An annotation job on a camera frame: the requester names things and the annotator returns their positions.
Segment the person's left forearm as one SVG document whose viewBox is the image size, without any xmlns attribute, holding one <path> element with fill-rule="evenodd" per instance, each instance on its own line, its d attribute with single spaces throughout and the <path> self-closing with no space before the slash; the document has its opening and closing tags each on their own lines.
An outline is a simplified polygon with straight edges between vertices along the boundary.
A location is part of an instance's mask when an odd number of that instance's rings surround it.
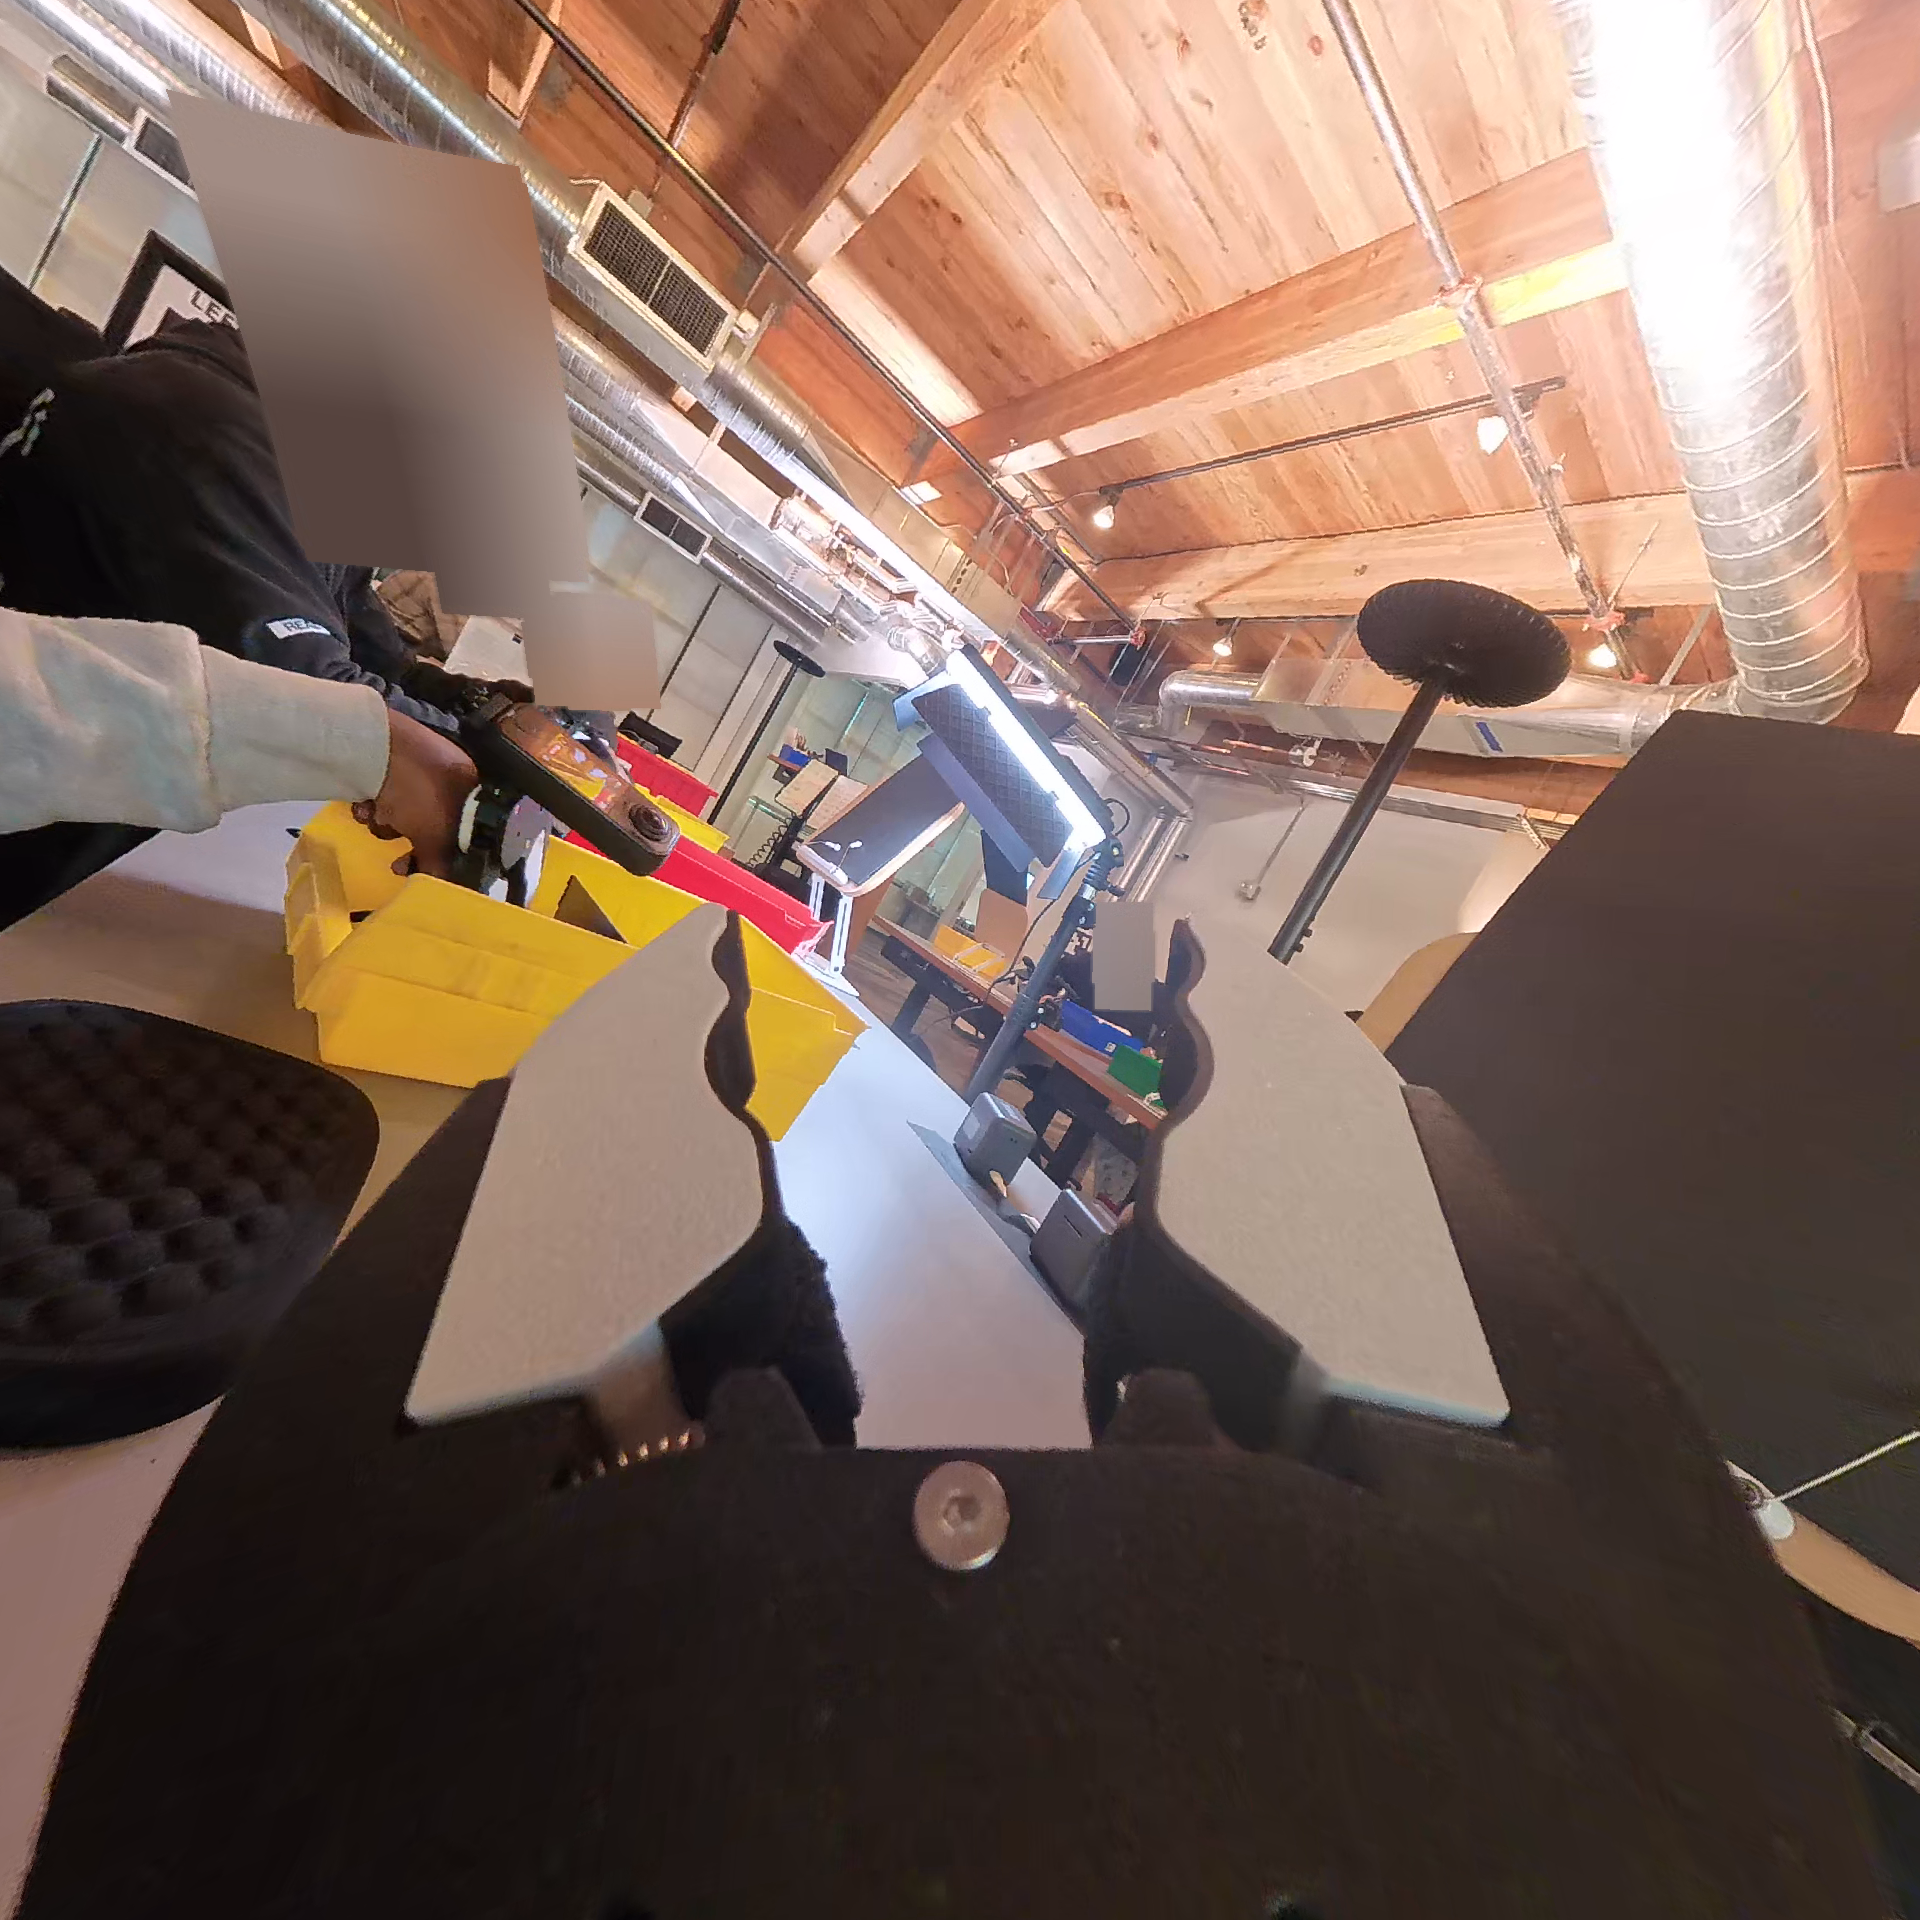
<svg viewBox="0 0 1920 1920">
<path fill-rule="evenodd" d="M 370 688 L 169 624 L 2 613 L 2 832 L 199 832 L 251 805 L 375 800 L 391 757 Z"/>
</svg>

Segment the black framed marker sign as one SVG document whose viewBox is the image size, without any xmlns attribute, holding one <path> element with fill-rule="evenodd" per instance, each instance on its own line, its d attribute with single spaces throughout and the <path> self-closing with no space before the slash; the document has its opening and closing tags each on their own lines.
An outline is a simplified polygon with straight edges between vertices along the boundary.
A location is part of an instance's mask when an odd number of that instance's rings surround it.
<svg viewBox="0 0 1920 1920">
<path fill-rule="evenodd" d="M 238 327 L 217 272 L 160 231 L 146 231 L 103 325 L 103 343 L 123 352 L 176 320 Z"/>
</svg>

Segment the black foam wrist pad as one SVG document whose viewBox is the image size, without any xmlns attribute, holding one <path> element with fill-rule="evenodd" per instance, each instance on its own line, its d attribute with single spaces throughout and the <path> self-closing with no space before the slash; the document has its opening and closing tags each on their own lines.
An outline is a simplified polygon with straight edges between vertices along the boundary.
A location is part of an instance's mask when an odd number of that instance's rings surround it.
<svg viewBox="0 0 1920 1920">
<path fill-rule="evenodd" d="M 80 999 L 2 1008 L 2 1449 L 217 1401 L 343 1234 L 377 1159 L 336 1072 Z"/>
</svg>

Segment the red plastic bin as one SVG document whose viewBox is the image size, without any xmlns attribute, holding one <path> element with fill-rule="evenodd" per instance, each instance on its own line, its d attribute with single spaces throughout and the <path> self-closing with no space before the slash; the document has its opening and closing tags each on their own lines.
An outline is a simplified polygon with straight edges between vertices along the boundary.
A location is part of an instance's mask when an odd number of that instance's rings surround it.
<svg viewBox="0 0 1920 1920">
<path fill-rule="evenodd" d="M 626 734 L 615 734 L 615 754 L 626 777 L 656 800 L 672 802 L 677 809 L 706 818 L 706 811 L 718 802 L 715 789 L 695 777 L 688 768 L 677 766 L 649 752 L 642 743 Z"/>
<path fill-rule="evenodd" d="M 722 905 L 754 923 L 784 953 L 809 953 L 827 930 L 802 901 L 779 891 L 725 850 L 683 832 L 654 873 L 656 880 L 688 896 Z"/>
</svg>

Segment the overhead desk lamp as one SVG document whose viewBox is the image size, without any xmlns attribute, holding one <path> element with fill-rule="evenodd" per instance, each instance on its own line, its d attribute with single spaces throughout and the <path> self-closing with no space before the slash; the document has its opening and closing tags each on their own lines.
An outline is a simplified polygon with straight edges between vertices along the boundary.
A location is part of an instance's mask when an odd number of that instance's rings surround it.
<svg viewBox="0 0 1920 1920">
<path fill-rule="evenodd" d="M 1008 862 L 1035 873 L 1040 901 L 1067 894 L 1115 837 L 1109 802 L 1013 699 L 971 645 L 901 693 L 896 727 L 921 727 L 919 752 Z"/>
</svg>

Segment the black round-top light stand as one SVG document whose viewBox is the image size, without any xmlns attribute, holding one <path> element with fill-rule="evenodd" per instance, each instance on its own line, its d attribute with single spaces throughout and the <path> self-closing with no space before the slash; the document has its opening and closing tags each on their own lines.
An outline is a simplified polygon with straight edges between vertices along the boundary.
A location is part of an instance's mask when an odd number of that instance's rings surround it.
<svg viewBox="0 0 1920 1920">
<path fill-rule="evenodd" d="M 1282 965 L 1305 946 L 1321 905 L 1438 709 L 1536 704 L 1563 686 L 1573 665 L 1568 640 L 1547 615 L 1474 583 L 1387 585 L 1360 608 L 1355 638 L 1371 665 L 1413 693 L 1269 946 Z"/>
<path fill-rule="evenodd" d="M 754 782 L 757 775 L 752 768 L 766 752 L 768 734 L 779 731 L 777 722 L 784 718 L 791 690 L 800 681 L 825 677 L 823 663 L 793 640 L 775 638 L 770 645 L 773 661 L 766 665 L 759 683 L 750 688 L 747 706 L 725 738 L 725 779 L 715 789 L 715 798 L 706 811 L 711 825 L 722 825 L 736 793 Z"/>
</svg>

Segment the black panel with wooden edge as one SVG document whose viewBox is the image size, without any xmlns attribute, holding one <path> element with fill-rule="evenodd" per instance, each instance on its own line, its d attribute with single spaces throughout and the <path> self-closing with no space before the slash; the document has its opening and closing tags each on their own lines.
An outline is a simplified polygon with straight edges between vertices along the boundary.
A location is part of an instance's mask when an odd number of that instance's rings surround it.
<svg viewBox="0 0 1920 1920">
<path fill-rule="evenodd" d="M 1915 1643 L 1915 736 L 1671 720 L 1387 1045 Z"/>
<path fill-rule="evenodd" d="M 885 887 L 967 814 L 942 768 L 919 754 L 800 841 L 798 862 L 843 898 Z"/>
</svg>

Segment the grey power adapter blocks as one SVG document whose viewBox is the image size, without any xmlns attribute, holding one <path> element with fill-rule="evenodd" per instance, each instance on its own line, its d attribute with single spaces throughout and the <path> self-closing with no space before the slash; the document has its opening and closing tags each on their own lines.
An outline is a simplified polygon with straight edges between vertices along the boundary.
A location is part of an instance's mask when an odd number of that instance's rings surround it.
<svg viewBox="0 0 1920 1920">
<path fill-rule="evenodd" d="M 912 1122 L 910 1131 L 926 1145 L 935 1163 L 942 1166 L 944 1175 L 953 1182 L 953 1186 L 971 1202 L 971 1209 L 992 1227 L 997 1239 L 1006 1246 L 1006 1250 L 1019 1262 L 1024 1273 L 1040 1285 L 1040 1289 L 1049 1296 L 1049 1301 L 1058 1307 L 1058 1312 L 1079 1330 L 1086 1330 L 1088 1317 L 1083 1321 L 1074 1321 L 1047 1291 L 1042 1285 L 1035 1266 L 1029 1259 L 1029 1246 L 1033 1230 L 1040 1225 L 1040 1218 L 1049 1211 L 1051 1200 L 1061 1189 L 1047 1189 L 1040 1198 L 1047 1200 L 1045 1211 L 1035 1211 L 1022 1195 L 1017 1195 L 1010 1186 L 1003 1191 L 990 1191 L 976 1186 L 969 1175 L 962 1170 L 955 1152 L 953 1141 L 933 1134 L 928 1127 Z"/>
</svg>

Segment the silver air duct with vent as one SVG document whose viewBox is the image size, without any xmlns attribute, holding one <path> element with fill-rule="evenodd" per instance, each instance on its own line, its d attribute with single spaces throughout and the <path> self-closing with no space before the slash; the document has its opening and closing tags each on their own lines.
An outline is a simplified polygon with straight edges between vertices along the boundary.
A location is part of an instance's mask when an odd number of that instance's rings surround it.
<svg viewBox="0 0 1920 1920">
<path fill-rule="evenodd" d="M 50 30 L 110 71 L 119 89 L 165 117 L 176 98 L 327 123 L 288 78 L 224 34 L 194 5 L 27 5 Z M 821 512 L 850 523 L 903 514 L 843 489 L 825 448 L 775 395 L 727 357 L 736 311 L 608 183 L 549 165 L 514 121 L 370 5 L 256 5 L 277 46 L 320 75 L 384 137 L 519 169 L 549 277 L 649 366 L 674 379 L 725 430 L 779 469 Z"/>
</svg>

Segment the wooden office desk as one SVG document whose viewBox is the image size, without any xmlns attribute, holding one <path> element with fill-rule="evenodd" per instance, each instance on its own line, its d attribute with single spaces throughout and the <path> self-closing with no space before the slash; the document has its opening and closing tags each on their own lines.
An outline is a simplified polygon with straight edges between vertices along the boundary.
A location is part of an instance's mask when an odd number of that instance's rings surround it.
<svg viewBox="0 0 1920 1920">
<path fill-rule="evenodd" d="M 962 967 L 955 955 L 889 919 L 875 919 L 871 933 L 880 939 L 882 965 L 901 974 L 905 983 L 903 1001 L 887 1022 L 898 1040 L 912 1040 L 919 1033 L 928 1008 L 946 1015 L 983 1015 L 992 1029 L 1013 1013 L 1017 997 L 1013 983 L 990 983 Z M 1065 1035 L 1058 1026 L 1031 1024 L 1022 1035 L 1017 1061 L 1063 1074 L 1086 1088 L 1102 1113 L 1143 1129 L 1157 1129 L 1163 1122 L 1163 1111 L 1154 1099 L 1113 1077 L 1106 1054 Z"/>
</svg>

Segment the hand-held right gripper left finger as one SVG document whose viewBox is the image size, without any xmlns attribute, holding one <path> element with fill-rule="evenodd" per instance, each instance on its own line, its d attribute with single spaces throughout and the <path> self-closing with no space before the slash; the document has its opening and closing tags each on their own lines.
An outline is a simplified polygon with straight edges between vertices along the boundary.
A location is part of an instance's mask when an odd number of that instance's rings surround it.
<svg viewBox="0 0 1920 1920">
<path fill-rule="evenodd" d="M 624 958 L 519 1061 L 405 1415 L 578 1399 L 690 1426 L 665 1317 L 766 1214 L 741 923 L 713 903 Z"/>
</svg>

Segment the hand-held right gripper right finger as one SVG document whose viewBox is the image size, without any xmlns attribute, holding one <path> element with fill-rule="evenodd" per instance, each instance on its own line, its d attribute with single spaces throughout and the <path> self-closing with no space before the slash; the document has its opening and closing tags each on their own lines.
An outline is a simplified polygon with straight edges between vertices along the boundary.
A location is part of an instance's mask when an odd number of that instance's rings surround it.
<svg viewBox="0 0 1920 1920">
<path fill-rule="evenodd" d="M 1221 1426 L 1335 1403 L 1502 1426 L 1509 1399 L 1413 1125 L 1353 1019 L 1266 951 L 1168 939 L 1168 1115 L 1136 1189 L 1134 1351 Z"/>
</svg>

